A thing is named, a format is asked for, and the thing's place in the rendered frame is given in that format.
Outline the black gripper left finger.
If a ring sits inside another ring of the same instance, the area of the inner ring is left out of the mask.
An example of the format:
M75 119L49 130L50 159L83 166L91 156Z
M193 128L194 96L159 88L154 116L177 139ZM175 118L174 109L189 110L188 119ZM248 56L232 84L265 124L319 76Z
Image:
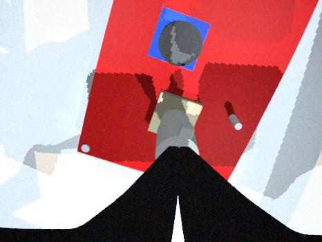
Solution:
M180 149L168 146L108 207L72 229L0 227L0 242L172 242Z

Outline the red circuit board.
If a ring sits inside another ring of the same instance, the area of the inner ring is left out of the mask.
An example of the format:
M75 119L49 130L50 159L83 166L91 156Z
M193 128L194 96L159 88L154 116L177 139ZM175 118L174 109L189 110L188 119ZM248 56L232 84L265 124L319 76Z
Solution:
M144 173L192 148L227 181L319 0L113 0L77 152Z

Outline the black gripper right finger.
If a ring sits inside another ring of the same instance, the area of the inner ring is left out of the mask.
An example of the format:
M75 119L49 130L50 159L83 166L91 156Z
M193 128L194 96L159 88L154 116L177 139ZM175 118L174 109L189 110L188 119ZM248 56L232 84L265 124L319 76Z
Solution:
M180 147L178 204L184 242L322 242L273 218L189 147Z

